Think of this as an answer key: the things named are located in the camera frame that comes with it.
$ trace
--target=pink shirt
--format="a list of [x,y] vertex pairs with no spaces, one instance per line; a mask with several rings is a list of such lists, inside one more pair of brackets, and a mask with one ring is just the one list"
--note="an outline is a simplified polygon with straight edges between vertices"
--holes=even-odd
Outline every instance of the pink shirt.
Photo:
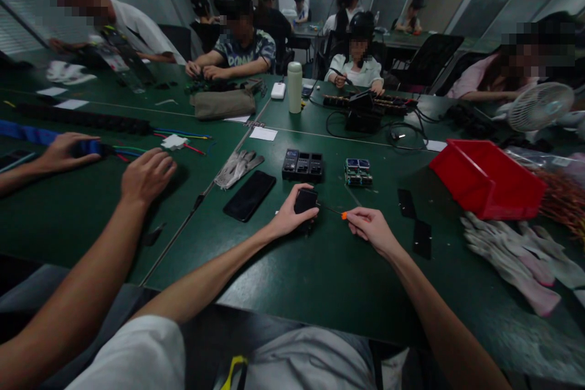
[[[477,87],[479,87],[484,73],[486,72],[491,62],[496,58],[496,56],[497,54],[491,55],[481,61],[477,61],[467,70],[465,70],[461,77],[455,81],[451,87],[451,90],[448,91],[447,97],[451,99],[461,99],[461,97],[465,94],[471,91],[477,91]],[[530,88],[534,87],[537,82],[538,76],[529,77],[526,85],[520,87],[518,91],[522,93],[526,90],[529,90]]]

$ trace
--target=paper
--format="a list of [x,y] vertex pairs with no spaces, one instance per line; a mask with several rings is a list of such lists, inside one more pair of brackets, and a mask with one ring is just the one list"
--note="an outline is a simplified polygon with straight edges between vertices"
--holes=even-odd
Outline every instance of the paper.
[[273,141],[276,138],[276,134],[278,134],[278,131],[256,127],[254,128],[254,131],[252,131],[252,134],[250,134],[250,138]]
[[445,149],[446,146],[447,146],[447,143],[445,143],[445,142],[438,142],[435,140],[429,140],[428,145],[427,145],[427,149],[429,151],[441,152],[443,149]]
[[231,122],[242,122],[242,123],[246,123],[248,122],[248,119],[250,118],[250,116],[240,116],[238,118],[227,118],[224,120],[229,120]]
[[58,94],[66,92],[66,88],[59,88],[59,87],[51,87],[45,88],[44,90],[39,90],[38,94],[44,94],[45,96],[57,96]]
[[76,108],[83,107],[85,104],[89,104],[88,101],[80,101],[78,99],[68,99],[65,102],[61,102],[59,105],[55,105],[55,108],[65,108],[65,110],[75,110]]

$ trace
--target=gray pouch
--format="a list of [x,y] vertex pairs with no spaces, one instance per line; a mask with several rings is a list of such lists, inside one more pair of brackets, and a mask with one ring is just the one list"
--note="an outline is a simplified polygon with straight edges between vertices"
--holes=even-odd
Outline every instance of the gray pouch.
[[249,116],[256,113],[254,96],[248,90],[233,90],[214,93],[205,91],[191,96],[198,120],[216,120]]

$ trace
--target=white thermos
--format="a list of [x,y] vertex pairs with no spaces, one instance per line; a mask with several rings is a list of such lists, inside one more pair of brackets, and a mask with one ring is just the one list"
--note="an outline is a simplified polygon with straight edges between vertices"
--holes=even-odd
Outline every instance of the white thermos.
[[303,66],[299,62],[288,63],[288,110],[300,113],[300,96],[303,92]]

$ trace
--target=red plastic bin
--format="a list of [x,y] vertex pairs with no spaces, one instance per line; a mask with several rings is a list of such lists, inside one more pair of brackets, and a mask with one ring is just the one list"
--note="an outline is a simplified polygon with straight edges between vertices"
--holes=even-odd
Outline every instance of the red plastic bin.
[[448,139],[429,166],[453,199],[480,219],[534,218],[547,188],[488,140]]

